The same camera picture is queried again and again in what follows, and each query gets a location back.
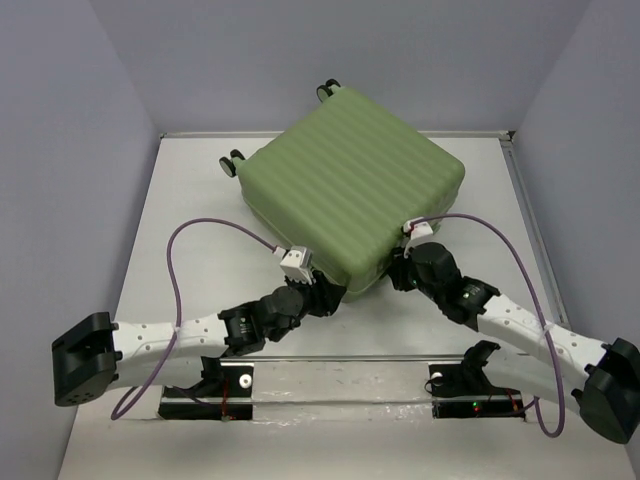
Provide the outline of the green hard-shell suitcase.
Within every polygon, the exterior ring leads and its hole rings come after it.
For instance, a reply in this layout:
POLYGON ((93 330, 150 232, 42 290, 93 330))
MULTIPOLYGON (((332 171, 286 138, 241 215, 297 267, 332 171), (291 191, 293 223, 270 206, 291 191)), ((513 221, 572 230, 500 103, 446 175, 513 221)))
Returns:
POLYGON ((354 301, 382 279, 406 222, 454 205, 465 166, 353 88, 329 79, 316 94, 293 126, 219 163, 254 216, 354 301))

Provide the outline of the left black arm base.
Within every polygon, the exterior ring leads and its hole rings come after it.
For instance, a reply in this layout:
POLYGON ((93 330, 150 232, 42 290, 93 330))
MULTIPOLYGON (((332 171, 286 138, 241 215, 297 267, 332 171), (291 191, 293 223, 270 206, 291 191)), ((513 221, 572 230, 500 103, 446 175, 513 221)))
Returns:
POLYGON ((163 420, 252 420, 254 364, 201 360, 197 382, 163 388, 157 415, 163 420))

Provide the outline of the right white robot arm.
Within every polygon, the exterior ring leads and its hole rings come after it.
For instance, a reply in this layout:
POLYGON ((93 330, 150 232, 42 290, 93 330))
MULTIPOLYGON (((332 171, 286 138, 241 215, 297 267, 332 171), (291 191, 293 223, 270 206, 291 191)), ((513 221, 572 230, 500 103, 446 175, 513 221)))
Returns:
POLYGON ((552 369, 552 383, 577 403, 594 432, 627 444, 639 426, 639 349, 623 338, 611 343, 541 321, 497 288, 461 274, 444 245, 428 242, 392 250, 387 269, 398 291, 417 290, 450 321, 501 340, 552 369))

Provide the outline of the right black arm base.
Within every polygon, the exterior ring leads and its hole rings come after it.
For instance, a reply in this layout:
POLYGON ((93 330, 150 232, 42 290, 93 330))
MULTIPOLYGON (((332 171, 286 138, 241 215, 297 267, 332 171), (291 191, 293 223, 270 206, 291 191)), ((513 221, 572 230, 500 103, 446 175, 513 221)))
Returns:
POLYGON ((499 350, 497 343, 481 340, 459 362, 429 367, 424 390, 434 399, 434 418, 526 418, 530 406, 520 392, 495 386, 485 374, 499 350))

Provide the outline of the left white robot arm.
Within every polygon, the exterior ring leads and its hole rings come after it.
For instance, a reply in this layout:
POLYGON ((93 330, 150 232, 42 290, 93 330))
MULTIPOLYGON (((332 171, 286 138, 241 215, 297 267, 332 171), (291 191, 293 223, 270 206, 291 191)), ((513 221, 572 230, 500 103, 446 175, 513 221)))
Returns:
POLYGON ((197 358, 186 375, 195 392, 209 395, 221 383, 221 358, 261 351, 278 342, 311 315, 327 317, 346 294, 343 286, 316 271, 309 284, 287 280, 262 298, 217 314, 172 323, 112 321, 96 312, 67 330, 51 346, 54 403, 72 407, 91 402, 105 392, 158 380, 170 360, 197 358))

